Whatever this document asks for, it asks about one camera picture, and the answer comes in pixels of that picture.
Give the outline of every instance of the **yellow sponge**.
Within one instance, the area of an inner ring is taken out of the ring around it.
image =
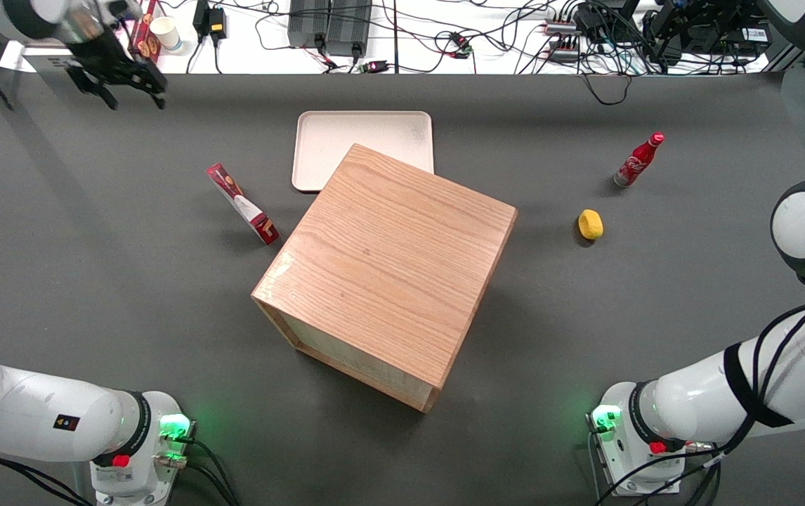
[[[577,219],[580,235],[588,240],[598,240],[602,237],[602,218],[592,209],[584,209]]]

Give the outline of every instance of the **power supply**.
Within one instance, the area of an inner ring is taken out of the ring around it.
[[[290,0],[287,39],[294,48],[323,48],[331,0]]]
[[[371,28],[371,0],[334,0],[325,50],[332,56],[364,57]]]

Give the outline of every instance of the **coca-cola bottle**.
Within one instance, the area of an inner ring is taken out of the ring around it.
[[[627,158],[627,161],[622,164],[621,169],[615,172],[615,185],[621,186],[622,188],[633,185],[637,177],[640,176],[640,173],[646,170],[646,167],[649,167],[650,163],[653,163],[655,150],[662,145],[664,141],[665,134],[657,131],[649,138],[649,141],[638,146],[636,150],[631,153],[631,156]]]

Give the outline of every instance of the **green light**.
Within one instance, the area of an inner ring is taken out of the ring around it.
[[[171,438],[181,438],[190,433],[190,419],[178,413],[165,415],[159,419],[159,435],[170,436]]]
[[[599,432],[609,432],[609,430],[615,429],[615,424],[621,418],[621,408],[602,404],[593,410],[591,416],[596,421],[596,428]]]

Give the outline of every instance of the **dark gray surface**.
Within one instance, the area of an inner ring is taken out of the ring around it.
[[[15,79],[0,363],[174,395],[245,506],[592,504],[582,416],[605,388],[805,301],[768,237],[775,199],[805,179],[779,77],[637,79],[617,107],[573,77],[174,77],[164,112]],[[594,82],[611,98],[624,84]],[[345,108],[431,113],[438,175],[521,212],[427,416],[287,346],[249,300],[277,248],[203,172],[224,163],[287,236],[313,199],[290,185],[296,118]],[[656,163],[615,191],[654,129]],[[573,239],[587,207],[606,225],[592,247]],[[185,473],[173,504],[207,490]],[[55,500],[0,470],[0,505],[29,503]],[[744,443],[718,504],[805,504],[805,432]]]

